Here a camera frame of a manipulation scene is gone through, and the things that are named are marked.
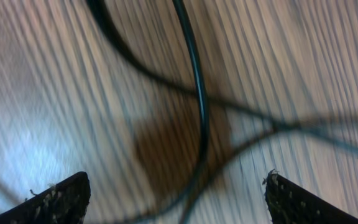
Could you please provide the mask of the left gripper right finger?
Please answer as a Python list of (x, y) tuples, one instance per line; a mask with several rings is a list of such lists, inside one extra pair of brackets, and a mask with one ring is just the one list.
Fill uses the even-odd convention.
[(262, 182), (273, 224), (358, 224), (358, 218), (271, 170)]

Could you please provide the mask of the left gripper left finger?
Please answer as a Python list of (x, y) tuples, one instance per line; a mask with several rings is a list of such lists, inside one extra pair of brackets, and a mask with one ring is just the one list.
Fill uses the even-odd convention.
[(90, 197), (87, 173), (77, 172), (0, 214), (0, 224), (83, 224)]

